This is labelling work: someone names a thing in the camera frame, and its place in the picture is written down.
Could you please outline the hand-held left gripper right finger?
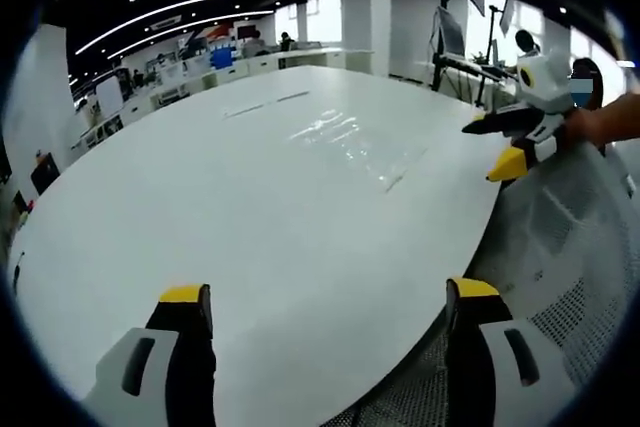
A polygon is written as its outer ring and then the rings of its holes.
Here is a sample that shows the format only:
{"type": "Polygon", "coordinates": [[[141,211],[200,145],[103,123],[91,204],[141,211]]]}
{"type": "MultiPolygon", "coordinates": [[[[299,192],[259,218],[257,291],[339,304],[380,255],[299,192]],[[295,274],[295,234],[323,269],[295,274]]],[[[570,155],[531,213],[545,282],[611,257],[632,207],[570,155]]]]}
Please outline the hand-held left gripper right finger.
{"type": "Polygon", "coordinates": [[[446,282],[449,426],[551,426],[575,395],[558,346],[516,319],[496,288],[446,282]]]}

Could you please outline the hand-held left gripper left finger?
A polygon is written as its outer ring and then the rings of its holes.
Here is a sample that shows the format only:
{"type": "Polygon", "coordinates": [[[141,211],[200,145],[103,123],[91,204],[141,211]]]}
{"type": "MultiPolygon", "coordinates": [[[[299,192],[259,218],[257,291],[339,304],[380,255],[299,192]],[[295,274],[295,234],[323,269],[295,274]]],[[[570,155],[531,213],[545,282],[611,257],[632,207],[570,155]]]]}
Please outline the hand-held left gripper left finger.
{"type": "Polygon", "coordinates": [[[212,339],[210,286],[170,288],[97,363],[83,407],[101,426],[214,426],[212,339]]]}

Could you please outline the person's right hand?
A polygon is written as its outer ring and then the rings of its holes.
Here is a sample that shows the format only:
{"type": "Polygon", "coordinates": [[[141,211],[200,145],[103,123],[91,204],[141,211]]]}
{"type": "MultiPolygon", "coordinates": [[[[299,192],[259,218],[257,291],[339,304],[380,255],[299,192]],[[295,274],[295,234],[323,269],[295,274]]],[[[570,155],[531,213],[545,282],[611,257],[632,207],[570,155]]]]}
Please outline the person's right hand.
{"type": "Polygon", "coordinates": [[[573,146],[581,142],[588,142],[596,148],[603,146],[596,111],[582,108],[574,109],[566,118],[564,126],[566,146],[573,146]]]}

